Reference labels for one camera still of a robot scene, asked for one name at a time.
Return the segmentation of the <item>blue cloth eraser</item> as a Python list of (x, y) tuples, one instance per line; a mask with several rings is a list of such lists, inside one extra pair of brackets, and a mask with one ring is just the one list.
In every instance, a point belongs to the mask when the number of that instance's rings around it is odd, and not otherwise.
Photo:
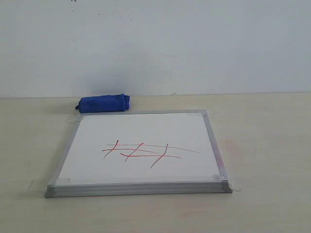
[(125, 94), (81, 98), (75, 107), (80, 113), (124, 112), (130, 108), (130, 96)]

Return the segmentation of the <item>clear tape back right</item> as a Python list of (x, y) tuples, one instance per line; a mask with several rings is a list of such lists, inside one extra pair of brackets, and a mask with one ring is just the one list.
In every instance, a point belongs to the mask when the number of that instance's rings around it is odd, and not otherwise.
[(217, 114), (217, 111), (208, 111), (205, 109), (198, 109), (198, 110), (189, 110), (189, 111), (187, 111), (187, 114), (190, 116), (213, 117)]

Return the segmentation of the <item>clear tape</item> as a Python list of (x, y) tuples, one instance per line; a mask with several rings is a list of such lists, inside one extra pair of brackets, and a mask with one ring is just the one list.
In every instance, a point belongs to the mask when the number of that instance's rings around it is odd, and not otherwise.
[(67, 185), (70, 184), (70, 179), (51, 179), (47, 180), (32, 180), (28, 185), (27, 191), (30, 193), (44, 193), (50, 186), (54, 187), (55, 185)]
[(76, 116), (69, 116), (66, 119), (67, 123), (75, 123), (75, 122), (80, 122), (83, 119), (82, 115), (76, 115)]
[(190, 116), (213, 117), (217, 114), (217, 111), (208, 111), (205, 109), (198, 109), (198, 110), (189, 110), (189, 111), (187, 111), (187, 114)]
[(221, 192), (233, 193), (240, 192), (242, 189), (242, 182), (239, 179), (233, 178), (231, 176), (215, 175), (214, 180), (220, 184)]

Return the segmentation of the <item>clear tape back left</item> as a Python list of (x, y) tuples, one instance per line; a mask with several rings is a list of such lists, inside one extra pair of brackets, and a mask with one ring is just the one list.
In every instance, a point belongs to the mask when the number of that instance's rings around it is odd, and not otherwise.
[(69, 116), (66, 119), (67, 123), (75, 123), (75, 122), (80, 122), (83, 119), (82, 115), (76, 115), (76, 116)]

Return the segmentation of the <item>clear tape front right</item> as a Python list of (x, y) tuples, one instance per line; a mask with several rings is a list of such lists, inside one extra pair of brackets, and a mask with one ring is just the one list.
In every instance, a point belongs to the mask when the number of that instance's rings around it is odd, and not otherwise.
[(231, 176), (215, 175), (214, 180), (220, 184), (221, 192), (233, 193), (240, 192), (242, 189), (242, 182), (239, 179), (233, 178)]

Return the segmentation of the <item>clear tape front left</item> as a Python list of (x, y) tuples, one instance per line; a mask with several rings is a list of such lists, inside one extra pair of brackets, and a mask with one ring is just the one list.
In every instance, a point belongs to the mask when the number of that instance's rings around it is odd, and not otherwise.
[(30, 193), (44, 193), (50, 186), (54, 187), (55, 185), (67, 185), (70, 184), (70, 179), (51, 179), (47, 180), (32, 180), (28, 185), (27, 191)]

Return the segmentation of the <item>white board with aluminium frame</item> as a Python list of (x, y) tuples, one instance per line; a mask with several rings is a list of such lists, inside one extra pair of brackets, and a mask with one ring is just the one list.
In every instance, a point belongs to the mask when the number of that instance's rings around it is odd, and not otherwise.
[(222, 193), (228, 175), (207, 116), (187, 111), (81, 114), (44, 196)]

